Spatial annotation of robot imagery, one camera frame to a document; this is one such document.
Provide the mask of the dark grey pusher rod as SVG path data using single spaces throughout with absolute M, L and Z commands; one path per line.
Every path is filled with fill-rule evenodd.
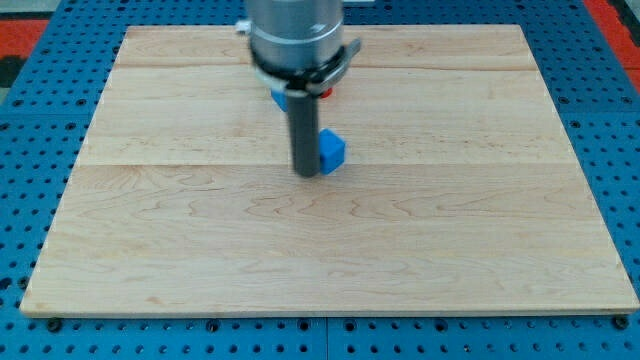
M 287 119 L 295 173 L 304 178 L 320 172 L 317 98 L 306 92 L 286 92 Z

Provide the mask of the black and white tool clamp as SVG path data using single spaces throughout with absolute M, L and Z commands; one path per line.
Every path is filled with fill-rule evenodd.
M 304 91 L 319 97 L 334 87 L 347 73 L 352 59 L 360 52 L 360 38 L 348 45 L 341 45 L 337 53 L 327 62 L 311 68 L 286 69 L 264 60 L 250 45 L 252 65 L 256 77 L 268 88 L 278 92 L 288 90 Z

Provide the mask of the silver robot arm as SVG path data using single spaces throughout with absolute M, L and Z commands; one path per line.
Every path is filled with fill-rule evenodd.
M 248 38 L 252 66 L 284 96 L 293 170 L 321 171 L 318 99 L 347 73 L 361 40 L 343 42 L 341 0 L 246 0 L 235 31 Z

